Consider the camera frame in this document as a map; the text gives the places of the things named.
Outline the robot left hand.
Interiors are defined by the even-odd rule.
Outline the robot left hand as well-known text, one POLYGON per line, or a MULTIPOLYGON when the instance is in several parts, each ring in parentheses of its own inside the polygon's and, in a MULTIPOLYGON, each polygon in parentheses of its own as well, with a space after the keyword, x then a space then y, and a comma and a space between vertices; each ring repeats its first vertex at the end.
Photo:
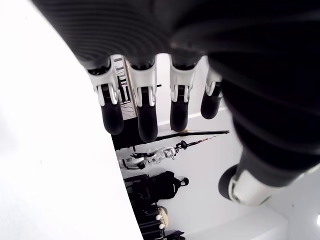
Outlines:
POLYGON ((170 124, 187 125, 196 66, 209 69, 206 119, 221 100, 243 145, 219 192, 258 206, 320 163, 320 3, 317 0, 36 0, 87 71, 105 129, 124 126, 113 55, 129 63, 138 130, 157 138, 156 57, 170 57, 170 124))

